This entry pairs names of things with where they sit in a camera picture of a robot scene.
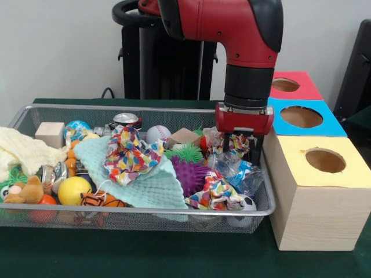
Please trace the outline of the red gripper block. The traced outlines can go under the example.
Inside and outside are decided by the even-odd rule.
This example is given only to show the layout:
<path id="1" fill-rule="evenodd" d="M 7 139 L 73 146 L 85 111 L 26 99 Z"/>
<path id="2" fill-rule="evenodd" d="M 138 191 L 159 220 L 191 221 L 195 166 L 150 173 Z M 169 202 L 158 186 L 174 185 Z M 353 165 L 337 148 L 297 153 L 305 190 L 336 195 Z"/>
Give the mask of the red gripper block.
<path id="1" fill-rule="evenodd" d="M 216 128 L 224 133 L 223 151 L 229 151 L 230 134 L 238 131 L 251 133 L 251 163 L 260 164 L 263 136 L 267 135 L 273 126 L 274 109 L 267 106 L 263 109 L 248 110 L 228 107 L 218 102 L 215 107 Z"/>

